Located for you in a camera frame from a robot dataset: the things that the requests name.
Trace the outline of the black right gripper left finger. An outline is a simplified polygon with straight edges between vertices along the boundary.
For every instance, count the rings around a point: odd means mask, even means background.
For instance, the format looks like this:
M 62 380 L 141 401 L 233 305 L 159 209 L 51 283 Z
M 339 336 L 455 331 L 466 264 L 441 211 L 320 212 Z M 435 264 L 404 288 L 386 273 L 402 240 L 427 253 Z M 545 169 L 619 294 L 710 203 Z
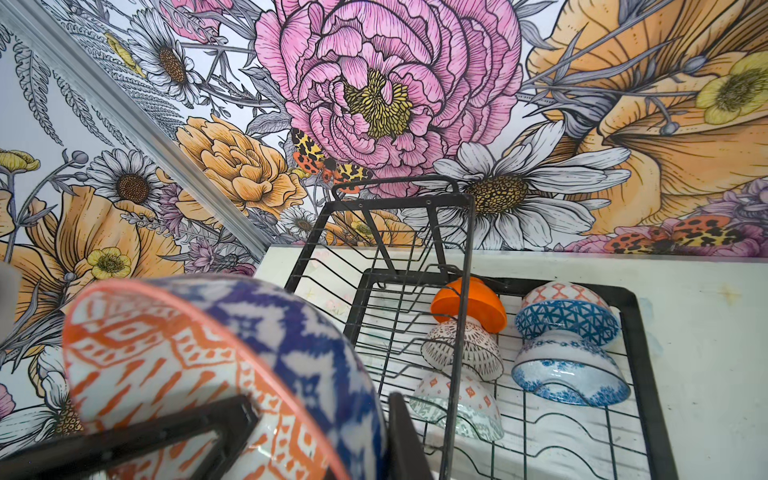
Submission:
M 245 449 L 259 421 L 249 398 L 240 395 L 127 428 L 43 442 L 3 460 L 1 477 L 84 479 L 183 440 L 213 433 L 212 451 L 191 477 L 220 479 Z

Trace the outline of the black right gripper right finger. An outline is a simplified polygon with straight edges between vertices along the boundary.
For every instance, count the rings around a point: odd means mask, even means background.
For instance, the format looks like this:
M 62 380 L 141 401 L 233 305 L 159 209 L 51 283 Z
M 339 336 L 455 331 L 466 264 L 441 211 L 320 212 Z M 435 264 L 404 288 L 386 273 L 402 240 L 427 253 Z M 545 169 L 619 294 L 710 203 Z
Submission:
M 388 407 L 388 479 L 433 480 L 404 396 L 399 392 L 391 393 L 388 397 Z

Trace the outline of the green patterned ceramic bowl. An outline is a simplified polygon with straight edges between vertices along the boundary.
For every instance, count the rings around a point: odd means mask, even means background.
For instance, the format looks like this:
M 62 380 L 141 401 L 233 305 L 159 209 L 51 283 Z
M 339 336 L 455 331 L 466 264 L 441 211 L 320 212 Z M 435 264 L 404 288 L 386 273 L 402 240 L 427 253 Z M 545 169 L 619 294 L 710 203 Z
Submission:
M 447 374 L 430 371 L 420 381 L 409 399 L 415 416 L 445 428 L 451 381 Z M 473 375 L 460 377 L 455 433 L 462 437 L 496 442 L 505 433 L 499 408 L 493 395 Z

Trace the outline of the red patterned ceramic bowl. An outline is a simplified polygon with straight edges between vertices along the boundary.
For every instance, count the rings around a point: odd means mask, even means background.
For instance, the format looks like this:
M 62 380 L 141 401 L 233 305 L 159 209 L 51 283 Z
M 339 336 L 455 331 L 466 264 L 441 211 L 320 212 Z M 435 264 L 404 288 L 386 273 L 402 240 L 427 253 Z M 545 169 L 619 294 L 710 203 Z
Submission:
M 102 280 L 70 306 L 62 349 L 87 433 L 246 396 L 258 424 L 230 479 L 383 479 L 385 418 L 341 330 L 306 300 L 238 275 Z

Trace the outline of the white bowl dark radial pattern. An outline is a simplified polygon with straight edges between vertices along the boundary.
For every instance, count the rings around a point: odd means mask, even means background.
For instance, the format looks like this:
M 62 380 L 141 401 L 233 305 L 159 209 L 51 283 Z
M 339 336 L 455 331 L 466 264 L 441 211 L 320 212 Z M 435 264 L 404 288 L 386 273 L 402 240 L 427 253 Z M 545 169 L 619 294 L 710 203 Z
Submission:
M 421 355 L 431 367 L 447 372 L 453 365 L 458 329 L 458 322 L 451 319 L 439 323 L 429 332 L 421 346 Z M 482 381 L 500 378 L 504 373 L 500 349 L 478 320 L 466 319 L 463 338 L 462 365 Z

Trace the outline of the orange plastic bowl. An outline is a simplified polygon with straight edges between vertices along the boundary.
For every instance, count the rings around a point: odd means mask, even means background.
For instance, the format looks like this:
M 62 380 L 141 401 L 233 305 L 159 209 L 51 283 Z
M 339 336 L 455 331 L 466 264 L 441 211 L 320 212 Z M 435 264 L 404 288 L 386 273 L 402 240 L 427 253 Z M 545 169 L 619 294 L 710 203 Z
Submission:
M 457 279 L 445 285 L 433 298 L 430 312 L 439 323 L 457 318 L 460 314 L 462 280 Z M 499 297 L 481 279 L 469 278 L 466 314 L 491 334 L 507 327 L 507 312 Z

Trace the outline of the blue floral ceramic bowl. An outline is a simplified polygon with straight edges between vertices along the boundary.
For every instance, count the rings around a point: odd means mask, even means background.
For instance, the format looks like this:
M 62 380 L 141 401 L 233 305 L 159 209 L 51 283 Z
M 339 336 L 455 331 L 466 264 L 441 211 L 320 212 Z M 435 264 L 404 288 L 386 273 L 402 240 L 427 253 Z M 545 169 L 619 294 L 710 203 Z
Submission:
M 511 376 L 524 391 L 568 405 L 607 407 L 631 394 L 615 360 L 568 330 L 550 330 L 525 342 Z

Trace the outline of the dark blue patterned bowl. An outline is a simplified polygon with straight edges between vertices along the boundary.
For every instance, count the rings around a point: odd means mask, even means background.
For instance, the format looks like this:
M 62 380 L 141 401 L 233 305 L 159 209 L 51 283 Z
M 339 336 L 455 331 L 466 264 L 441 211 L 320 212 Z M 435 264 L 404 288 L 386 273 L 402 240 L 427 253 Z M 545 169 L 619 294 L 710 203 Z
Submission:
M 611 343 L 620 324 L 608 303 L 593 290 L 566 281 L 534 288 L 522 300 L 515 327 L 525 340 L 550 330 L 567 330 L 598 346 Z

